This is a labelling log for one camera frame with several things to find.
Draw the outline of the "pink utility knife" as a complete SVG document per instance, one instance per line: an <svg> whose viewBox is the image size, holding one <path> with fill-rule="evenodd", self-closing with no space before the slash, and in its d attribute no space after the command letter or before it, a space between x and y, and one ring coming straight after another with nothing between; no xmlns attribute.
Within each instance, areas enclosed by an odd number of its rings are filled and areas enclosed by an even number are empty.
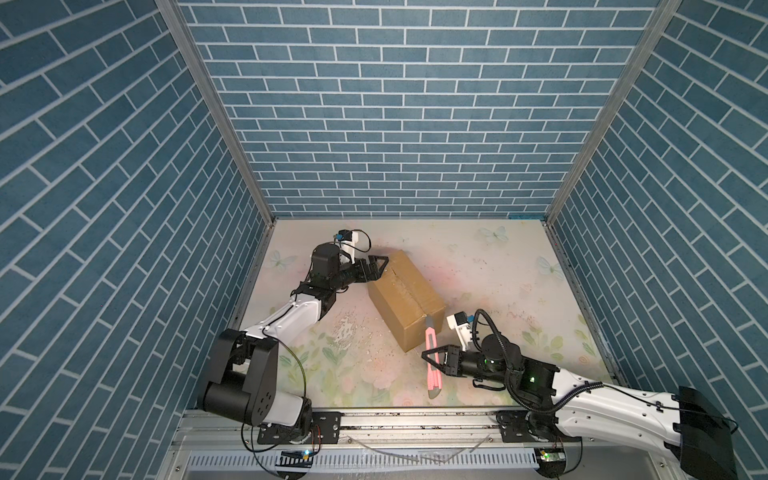
<svg viewBox="0 0 768 480"><path fill-rule="evenodd" d="M438 347L437 333L435 323L431 316L425 318L425 346L427 350L433 350ZM430 400L436 399L442 391L441 372L435 367L434 363L439 361L436 353L428 354L427 358L427 389Z"/></svg>

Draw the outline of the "brown cardboard express box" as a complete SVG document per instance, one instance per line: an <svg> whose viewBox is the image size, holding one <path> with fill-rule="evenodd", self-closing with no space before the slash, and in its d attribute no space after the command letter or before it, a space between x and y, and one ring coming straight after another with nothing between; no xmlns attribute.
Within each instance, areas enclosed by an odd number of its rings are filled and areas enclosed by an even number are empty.
<svg viewBox="0 0 768 480"><path fill-rule="evenodd" d="M388 254L384 273L368 283L369 298L404 352L425 343L427 320L442 330L446 304L402 250Z"/></svg>

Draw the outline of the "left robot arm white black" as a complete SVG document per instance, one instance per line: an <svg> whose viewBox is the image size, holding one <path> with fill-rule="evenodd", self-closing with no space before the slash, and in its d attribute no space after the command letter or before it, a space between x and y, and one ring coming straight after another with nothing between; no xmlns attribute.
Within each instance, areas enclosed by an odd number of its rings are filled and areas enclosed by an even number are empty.
<svg viewBox="0 0 768 480"><path fill-rule="evenodd" d="M245 329L226 329L214 341L200 380L197 407L242 425L278 426L305 436L311 400L278 390L279 350L319 322L350 285L379 280L387 256L326 242L312 252L308 273L273 314Z"/></svg>

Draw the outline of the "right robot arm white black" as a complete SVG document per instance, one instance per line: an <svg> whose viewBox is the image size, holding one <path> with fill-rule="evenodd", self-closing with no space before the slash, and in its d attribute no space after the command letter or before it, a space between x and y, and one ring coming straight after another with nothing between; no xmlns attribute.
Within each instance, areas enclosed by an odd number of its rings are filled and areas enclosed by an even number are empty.
<svg viewBox="0 0 768 480"><path fill-rule="evenodd" d="M477 351L439 346L428 331L421 354L430 374L471 379L500 391L527 412L530 433L545 441L595 438L678 461L695 479L735 479L736 425L698 390L647 392L579 376L524 356L504 336L488 335Z"/></svg>

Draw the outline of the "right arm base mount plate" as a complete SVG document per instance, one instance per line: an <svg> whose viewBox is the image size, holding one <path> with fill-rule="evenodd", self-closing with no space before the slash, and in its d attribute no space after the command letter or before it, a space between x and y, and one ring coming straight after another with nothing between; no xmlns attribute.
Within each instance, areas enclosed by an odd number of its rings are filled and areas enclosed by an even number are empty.
<svg viewBox="0 0 768 480"><path fill-rule="evenodd" d="M492 415L503 443L578 442L578 437L563 433L553 415L538 414L525 409L499 410Z"/></svg>

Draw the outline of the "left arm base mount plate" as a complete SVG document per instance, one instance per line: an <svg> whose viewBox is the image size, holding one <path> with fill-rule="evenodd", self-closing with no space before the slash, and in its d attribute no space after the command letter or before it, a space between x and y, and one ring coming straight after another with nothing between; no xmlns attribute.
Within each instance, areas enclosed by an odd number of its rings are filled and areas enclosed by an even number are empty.
<svg viewBox="0 0 768 480"><path fill-rule="evenodd" d="M341 431L343 414L340 411L313 411L302 413L291 426L277 423L265 423L259 427L258 445L283 445L291 442L303 442L313 434L318 434L318 441L323 445L337 444Z"/></svg>

